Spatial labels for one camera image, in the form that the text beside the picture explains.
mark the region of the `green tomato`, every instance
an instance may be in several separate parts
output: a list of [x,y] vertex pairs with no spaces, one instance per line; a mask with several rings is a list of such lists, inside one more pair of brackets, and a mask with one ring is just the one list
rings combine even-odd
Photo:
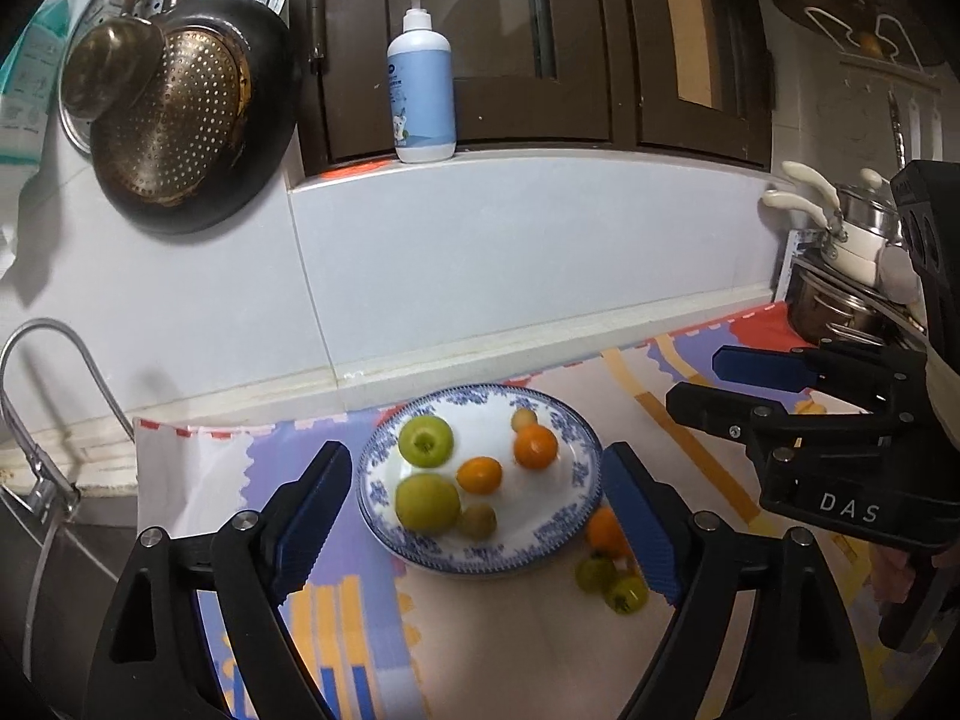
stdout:
[[642,577],[621,576],[604,593],[604,601],[617,614],[634,614],[647,603],[650,591]]
[[588,557],[578,563],[575,576],[582,591],[604,592],[616,581],[616,564],[609,557]]
[[496,512],[486,503],[474,503],[467,506],[460,519],[457,530],[474,541],[486,541],[496,531]]
[[400,524],[408,531],[440,536],[457,524],[460,494],[443,476],[418,473],[397,485],[394,510]]
[[453,430],[438,416],[415,416],[400,430],[397,447],[403,459],[418,469],[442,466],[453,454]]

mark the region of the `pot handle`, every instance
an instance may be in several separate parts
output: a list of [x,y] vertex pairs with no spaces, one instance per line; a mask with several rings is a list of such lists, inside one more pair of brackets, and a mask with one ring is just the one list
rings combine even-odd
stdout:
[[860,180],[869,188],[874,191],[880,191],[883,189],[883,185],[890,185],[890,182],[880,175],[876,170],[872,170],[870,167],[863,167],[860,170]]
[[828,311],[834,312],[834,314],[840,314],[840,316],[844,317],[845,319],[853,319],[853,314],[848,311],[844,311],[842,308],[837,308],[836,306],[830,305],[819,295],[813,295],[813,302],[819,306],[822,306],[823,308],[826,308]]
[[856,330],[853,327],[844,327],[842,324],[828,322],[827,328],[838,338],[843,338],[845,341],[866,343],[868,346],[886,346],[882,338],[877,338],[877,336],[864,333],[862,330]]
[[824,200],[829,203],[830,207],[837,211],[840,210],[840,197],[837,196],[836,188],[817,170],[813,170],[813,167],[805,165],[803,162],[783,162],[782,166],[787,176],[794,181],[809,184],[824,196]]
[[803,211],[813,219],[819,227],[829,230],[830,223],[827,221],[827,214],[824,209],[814,202],[810,202],[806,197],[800,197],[792,191],[781,191],[778,189],[768,189],[763,193],[760,201],[770,208],[779,208],[784,211]]

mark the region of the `pump dispenser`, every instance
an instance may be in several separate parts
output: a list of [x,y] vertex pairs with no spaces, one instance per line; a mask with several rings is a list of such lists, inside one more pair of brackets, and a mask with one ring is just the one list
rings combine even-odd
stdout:
[[409,1],[403,33],[387,49],[394,145],[403,162],[437,162],[457,146],[450,43],[422,0]]

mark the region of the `cabinet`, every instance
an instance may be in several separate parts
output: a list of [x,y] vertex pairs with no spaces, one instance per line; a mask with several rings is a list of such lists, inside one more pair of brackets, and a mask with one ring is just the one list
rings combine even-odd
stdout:
[[[453,50],[461,146],[677,148],[766,165],[757,0],[426,0]],[[304,0],[299,136],[309,175],[392,151],[386,50],[405,0],[325,0],[310,74]]]

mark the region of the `bottle label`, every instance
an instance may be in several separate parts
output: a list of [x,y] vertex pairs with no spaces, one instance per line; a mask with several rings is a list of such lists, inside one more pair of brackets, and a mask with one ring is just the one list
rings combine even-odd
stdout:
[[405,52],[387,61],[394,144],[416,148],[454,143],[457,130],[450,52]]

